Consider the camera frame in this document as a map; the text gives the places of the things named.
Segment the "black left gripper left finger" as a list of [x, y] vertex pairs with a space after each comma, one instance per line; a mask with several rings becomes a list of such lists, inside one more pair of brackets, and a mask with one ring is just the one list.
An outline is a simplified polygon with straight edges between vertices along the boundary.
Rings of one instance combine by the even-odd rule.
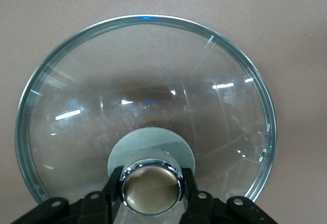
[[93, 191], [72, 204], [63, 197], [50, 198], [14, 223], [114, 223], [121, 204], [122, 170], [121, 166], [115, 168], [101, 191]]

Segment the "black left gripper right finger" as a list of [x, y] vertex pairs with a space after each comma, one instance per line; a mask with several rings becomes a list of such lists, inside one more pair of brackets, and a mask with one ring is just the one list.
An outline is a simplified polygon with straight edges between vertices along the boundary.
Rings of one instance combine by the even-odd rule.
[[234, 196], [222, 202], [200, 191], [190, 168], [183, 168], [185, 212], [180, 223], [273, 223], [277, 222], [249, 198]]

